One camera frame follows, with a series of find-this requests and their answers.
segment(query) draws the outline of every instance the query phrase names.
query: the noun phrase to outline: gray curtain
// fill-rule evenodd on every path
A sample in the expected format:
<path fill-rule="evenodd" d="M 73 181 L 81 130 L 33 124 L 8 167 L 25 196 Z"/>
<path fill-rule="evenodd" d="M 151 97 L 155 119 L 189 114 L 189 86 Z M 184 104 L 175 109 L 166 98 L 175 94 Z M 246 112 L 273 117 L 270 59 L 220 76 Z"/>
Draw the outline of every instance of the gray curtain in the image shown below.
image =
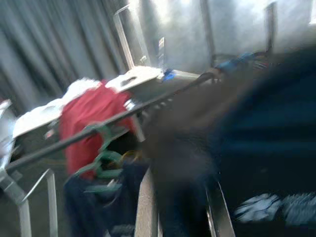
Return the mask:
<path fill-rule="evenodd" d="M 16 114 L 62 96 L 82 77 L 113 79 L 125 61 L 102 0 L 2 0 L 0 97 Z"/>

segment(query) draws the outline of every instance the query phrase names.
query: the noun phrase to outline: dark blue cloth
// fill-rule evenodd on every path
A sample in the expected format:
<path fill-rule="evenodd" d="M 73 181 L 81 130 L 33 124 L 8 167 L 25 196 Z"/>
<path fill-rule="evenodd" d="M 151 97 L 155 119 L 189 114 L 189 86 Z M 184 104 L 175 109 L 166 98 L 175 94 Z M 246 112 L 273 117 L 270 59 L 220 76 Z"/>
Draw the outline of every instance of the dark blue cloth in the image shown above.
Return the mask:
<path fill-rule="evenodd" d="M 125 163 L 119 177 L 122 187 L 113 193 L 87 193 L 100 181 L 71 177 L 64 186 L 65 206 L 74 237 L 134 236 L 139 186 L 147 166 Z"/>

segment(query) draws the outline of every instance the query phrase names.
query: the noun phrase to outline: red cloth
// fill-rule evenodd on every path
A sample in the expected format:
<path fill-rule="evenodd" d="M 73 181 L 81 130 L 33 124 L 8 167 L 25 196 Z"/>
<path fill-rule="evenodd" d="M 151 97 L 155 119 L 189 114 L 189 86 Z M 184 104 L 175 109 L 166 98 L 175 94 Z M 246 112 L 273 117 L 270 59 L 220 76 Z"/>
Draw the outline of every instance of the red cloth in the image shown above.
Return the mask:
<path fill-rule="evenodd" d="M 124 103 L 130 98 L 129 93 L 116 94 L 103 83 L 96 89 L 86 91 L 81 97 L 67 104 L 60 117 L 61 140 L 81 132 L 87 125 L 105 121 L 126 111 Z M 132 130 L 132 121 L 126 118 L 117 123 Z M 98 155 L 103 139 L 101 135 L 87 137 L 66 148 L 67 170 L 69 174 L 93 162 Z M 91 178 L 92 172 L 83 175 Z"/>

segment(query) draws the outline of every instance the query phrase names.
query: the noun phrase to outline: red garment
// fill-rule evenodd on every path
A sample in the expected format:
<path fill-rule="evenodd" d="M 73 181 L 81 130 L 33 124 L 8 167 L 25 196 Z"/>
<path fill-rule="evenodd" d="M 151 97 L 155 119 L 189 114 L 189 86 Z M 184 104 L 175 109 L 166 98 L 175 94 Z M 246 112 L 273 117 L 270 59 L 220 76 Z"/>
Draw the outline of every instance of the red garment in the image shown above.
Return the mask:
<path fill-rule="evenodd" d="M 87 125 L 105 121 L 110 117 L 126 111 L 124 103 L 130 98 L 129 93 L 116 94 L 103 83 L 96 89 L 86 91 L 81 97 L 67 104 L 60 117 L 61 140 L 81 132 Z M 132 121 L 126 118 L 117 123 L 132 130 Z M 67 170 L 69 174 L 93 162 L 98 149 L 103 143 L 99 134 L 84 138 L 66 148 Z M 92 178 L 88 172 L 84 178 Z"/>

